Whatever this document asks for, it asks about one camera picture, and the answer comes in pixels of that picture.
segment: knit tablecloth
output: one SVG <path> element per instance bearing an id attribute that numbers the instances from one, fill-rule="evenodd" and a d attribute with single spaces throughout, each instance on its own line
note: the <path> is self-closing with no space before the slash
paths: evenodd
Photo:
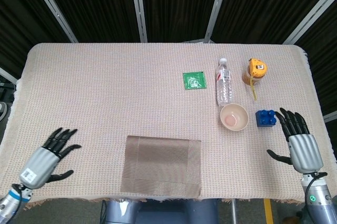
<path id="1" fill-rule="evenodd" d="M 215 72 L 225 57 L 232 71 L 233 102 L 245 107 L 249 124 L 240 132 L 221 126 Z M 256 85 L 257 101 L 241 80 L 248 60 L 264 61 L 268 73 Z M 203 71 L 206 89 L 185 90 L 184 72 Z M 34 191 L 50 198 L 157 198 L 121 193 L 128 135 L 200 140 L 201 195 L 205 198 L 304 200 L 302 175 L 273 160 L 272 149 L 289 155 L 279 123 L 257 128 L 255 112 L 284 107 L 306 119 L 324 162 L 321 171 L 337 194 L 333 155 L 308 61 L 292 45 L 241 44 L 39 44 L 32 48 L 17 85 L 12 114 L 0 145 L 0 195 L 24 163 L 57 128 L 78 132 L 80 144 L 54 173 L 68 179 Z"/>

